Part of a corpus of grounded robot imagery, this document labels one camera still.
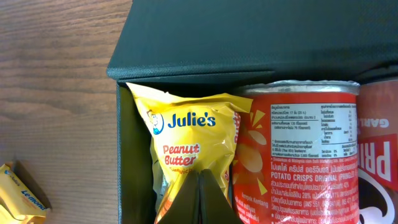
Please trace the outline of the dark green box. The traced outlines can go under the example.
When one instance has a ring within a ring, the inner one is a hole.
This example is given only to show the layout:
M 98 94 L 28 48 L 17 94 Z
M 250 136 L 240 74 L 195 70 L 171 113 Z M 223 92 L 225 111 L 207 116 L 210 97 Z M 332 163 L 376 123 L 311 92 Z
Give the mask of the dark green box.
M 128 83 L 201 97 L 279 80 L 397 76 L 396 1 L 135 0 L 111 57 L 118 221 L 152 223 L 150 133 Z

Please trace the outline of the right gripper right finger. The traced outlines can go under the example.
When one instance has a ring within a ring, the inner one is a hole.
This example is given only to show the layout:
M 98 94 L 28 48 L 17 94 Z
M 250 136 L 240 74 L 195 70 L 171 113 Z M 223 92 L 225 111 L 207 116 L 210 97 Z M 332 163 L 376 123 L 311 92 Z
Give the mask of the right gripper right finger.
M 229 205 L 211 170 L 200 172 L 201 224 L 243 224 Z

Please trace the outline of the small yellow snack packet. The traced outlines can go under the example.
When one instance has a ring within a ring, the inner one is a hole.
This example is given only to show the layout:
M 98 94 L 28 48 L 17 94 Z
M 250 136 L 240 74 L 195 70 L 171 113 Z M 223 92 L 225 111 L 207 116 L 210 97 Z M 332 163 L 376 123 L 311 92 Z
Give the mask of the small yellow snack packet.
M 46 194 L 20 161 L 1 164 L 1 224 L 43 224 L 51 209 Z

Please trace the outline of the red Pringles can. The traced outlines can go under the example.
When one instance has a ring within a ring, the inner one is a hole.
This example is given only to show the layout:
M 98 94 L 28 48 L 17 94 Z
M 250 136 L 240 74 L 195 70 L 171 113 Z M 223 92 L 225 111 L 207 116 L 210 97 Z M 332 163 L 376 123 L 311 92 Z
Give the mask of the red Pringles can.
M 359 221 L 397 223 L 397 80 L 362 85 L 357 106 Z
M 358 139 L 352 81 L 286 80 L 242 86 L 232 165 L 244 223 L 358 223 Z

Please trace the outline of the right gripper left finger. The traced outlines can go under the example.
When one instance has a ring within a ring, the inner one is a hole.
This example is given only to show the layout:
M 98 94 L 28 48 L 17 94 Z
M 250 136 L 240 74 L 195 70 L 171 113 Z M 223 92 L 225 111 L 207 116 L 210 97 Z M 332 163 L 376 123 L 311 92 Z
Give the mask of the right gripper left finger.
M 175 200 L 160 224 L 199 224 L 200 191 L 198 172 L 190 172 L 179 190 Z

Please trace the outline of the orange yellow snack bag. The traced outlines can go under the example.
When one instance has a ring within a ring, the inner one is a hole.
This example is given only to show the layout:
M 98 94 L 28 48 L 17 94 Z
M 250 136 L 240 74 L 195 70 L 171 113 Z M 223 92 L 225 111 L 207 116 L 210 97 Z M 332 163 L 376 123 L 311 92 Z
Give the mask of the orange yellow snack bag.
M 250 112 L 252 100 L 227 93 L 184 98 L 133 83 L 128 87 L 152 136 L 154 168 L 167 183 L 155 222 L 169 211 L 191 171 L 210 170 L 227 197 L 240 114 Z

